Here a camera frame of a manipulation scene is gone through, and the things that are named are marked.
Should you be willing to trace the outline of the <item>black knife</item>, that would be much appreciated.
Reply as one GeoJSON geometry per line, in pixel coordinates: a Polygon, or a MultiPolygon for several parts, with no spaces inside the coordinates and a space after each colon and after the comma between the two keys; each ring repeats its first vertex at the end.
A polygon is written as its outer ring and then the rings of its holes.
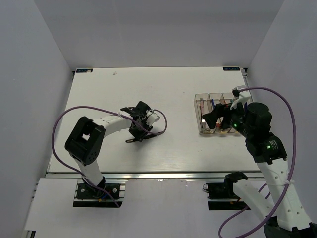
{"type": "Polygon", "coordinates": [[[143,140],[151,139],[154,137],[155,137],[155,135],[149,134],[149,135],[144,136],[143,138],[132,138],[132,139],[126,140],[125,142],[126,143],[142,142],[143,140]]]}

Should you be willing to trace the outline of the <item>pink handled fork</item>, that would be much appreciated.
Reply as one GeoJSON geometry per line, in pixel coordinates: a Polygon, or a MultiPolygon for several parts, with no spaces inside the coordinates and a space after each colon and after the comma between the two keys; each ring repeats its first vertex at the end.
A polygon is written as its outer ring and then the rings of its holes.
{"type": "Polygon", "coordinates": [[[205,100],[204,100],[204,98],[200,98],[199,106],[200,106],[201,117],[203,117],[203,115],[205,113],[205,110],[204,110],[205,100]]]}

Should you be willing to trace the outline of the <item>blue iridescent knife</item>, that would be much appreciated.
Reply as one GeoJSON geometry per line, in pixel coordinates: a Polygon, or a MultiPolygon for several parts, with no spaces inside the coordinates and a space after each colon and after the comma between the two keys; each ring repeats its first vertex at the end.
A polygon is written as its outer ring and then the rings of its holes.
{"type": "Polygon", "coordinates": [[[245,114],[246,114],[247,110],[248,110],[248,103],[245,103],[244,104],[244,112],[245,112],[245,114]]]}

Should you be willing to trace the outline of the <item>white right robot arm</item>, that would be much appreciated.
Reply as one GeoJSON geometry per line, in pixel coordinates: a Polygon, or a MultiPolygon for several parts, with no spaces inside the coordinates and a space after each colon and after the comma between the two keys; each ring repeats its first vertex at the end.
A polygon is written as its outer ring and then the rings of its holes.
{"type": "Polygon", "coordinates": [[[245,137],[246,148],[262,172],[274,204],[270,204],[254,189],[242,172],[228,174],[224,193],[231,198],[242,198],[264,223],[267,238],[315,238],[317,226],[305,212],[294,185],[288,180],[287,153],[282,141],[271,131],[272,115],[262,103],[250,103],[244,109],[231,104],[216,104],[212,112],[202,116],[210,129],[219,118],[221,128],[232,128],[245,137]]]}

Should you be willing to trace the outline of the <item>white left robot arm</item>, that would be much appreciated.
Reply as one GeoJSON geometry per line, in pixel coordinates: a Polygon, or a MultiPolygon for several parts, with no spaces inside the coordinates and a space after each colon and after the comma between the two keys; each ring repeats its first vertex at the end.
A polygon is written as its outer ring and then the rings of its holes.
{"type": "Polygon", "coordinates": [[[105,178],[97,163],[104,138],[125,129],[133,137],[126,140],[127,143],[142,142],[156,136],[151,130],[160,117],[146,103],[139,101],[136,106],[124,107],[120,112],[125,114],[115,113],[99,119],[81,117],[64,146],[77,162],[88,185],[87,191],[94,198],[101,197],[105,191],[105,178]]]}

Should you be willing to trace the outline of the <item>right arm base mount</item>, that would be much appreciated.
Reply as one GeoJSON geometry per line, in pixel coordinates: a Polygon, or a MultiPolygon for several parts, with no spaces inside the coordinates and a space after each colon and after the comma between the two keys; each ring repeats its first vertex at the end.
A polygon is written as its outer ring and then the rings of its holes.
{"type": "Polygon", "coordinates": [[[240,180],[247,180],[243,172],[227,174],[223,182],[209,182],[202,187],[208,194],[209,211],[238,211],[247,207],[246,203],[233,192],[233,185],[240,180]]]}

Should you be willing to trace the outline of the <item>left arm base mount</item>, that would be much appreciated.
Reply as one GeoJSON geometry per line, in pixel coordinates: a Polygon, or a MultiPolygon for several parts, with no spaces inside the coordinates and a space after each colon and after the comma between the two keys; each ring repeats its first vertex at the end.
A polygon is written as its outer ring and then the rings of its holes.
{"type": "Polygon", "coordinates": [[[90,187],[83,181],[78,181],[74,193],[73,207],[81,208],[119,208],[123,203],[125,183],[110,180],[105,183],[106,190],[116,203],[104,191],[90,187]]]}

